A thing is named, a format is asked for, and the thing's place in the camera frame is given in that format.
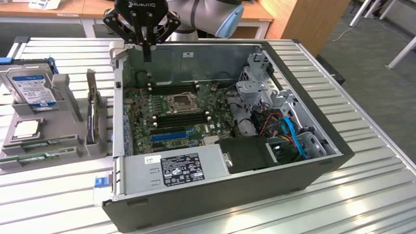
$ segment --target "warning label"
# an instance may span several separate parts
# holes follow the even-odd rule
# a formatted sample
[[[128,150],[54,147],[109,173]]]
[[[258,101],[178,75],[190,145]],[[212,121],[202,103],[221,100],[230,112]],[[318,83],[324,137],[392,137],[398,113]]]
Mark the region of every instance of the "warning label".
[[[205,179],[197,153],[160,159],[165,186]]]
[[[50,89],[45,87],[42,76],[13,77],[13,82],[28,104],[34,107],[46,107],[56,104]]]

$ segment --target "motherboard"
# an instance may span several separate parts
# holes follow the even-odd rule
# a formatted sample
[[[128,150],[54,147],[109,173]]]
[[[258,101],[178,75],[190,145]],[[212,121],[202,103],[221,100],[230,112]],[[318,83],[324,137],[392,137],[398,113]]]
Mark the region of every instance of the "motherboard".
[[[209,145],[238,136],[225,91],[216,82],[125,88],[129,154]]]

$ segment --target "power supply label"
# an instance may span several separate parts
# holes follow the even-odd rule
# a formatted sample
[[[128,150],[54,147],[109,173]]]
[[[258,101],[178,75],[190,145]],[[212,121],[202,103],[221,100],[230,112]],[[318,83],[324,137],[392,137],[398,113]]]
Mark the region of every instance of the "power supply label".
[[[160,165],[165,186],[205,179],[197,153],[161,158]]]
[[[42,76],[13,77],[14,86],[18,89],[26,103],[33,107],[48,107],[56,104],[50,89],[45,87]]]

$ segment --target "gray carpet floor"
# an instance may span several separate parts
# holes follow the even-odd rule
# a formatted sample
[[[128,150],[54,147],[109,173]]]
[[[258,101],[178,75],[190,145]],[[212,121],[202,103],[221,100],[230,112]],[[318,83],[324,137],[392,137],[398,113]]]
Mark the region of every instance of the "gray carpet floor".
[[[352,17],[345,11],[321,56],[346,79],[344,88],[353,99],[416,162],[416,54],[409,53],[393,70],[385,67],[410,38],[402,35],[402,39],[389,31],[394,29],[385,22],[374,19],[382,26],[361,19],[354,29],[332,42],[349,28]],[[16,36],[84,37],[82,27],[74,24],[0,23],[0,31],[2,57]],[[102,25],[96,25],[96,35],[113,37]]]

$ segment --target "metal slatted table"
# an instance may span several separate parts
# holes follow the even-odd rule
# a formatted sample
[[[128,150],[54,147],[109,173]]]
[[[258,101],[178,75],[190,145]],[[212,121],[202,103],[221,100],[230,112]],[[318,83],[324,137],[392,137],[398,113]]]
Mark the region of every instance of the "metal slatted table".
[[[86,68],[94,69],[101,95],[109,98],[108,114],[112,116],[110,40],[32,38],[28,43],[13,45],[9,56],[17,59],[53,57],[60,73],[69,74],[77,98],[86,95]],[[270,44],[356,152],[354,157],[302,191],[137,233],[416,232],[414,164],[302,45],[290,40],[272,40]],[[4,87],[0,95],[0,138],[4,139],[13,109]],[[92,201],[93,178],[110,167],[112,159],[105,157],[0,176],[0,233],[117,233]]]

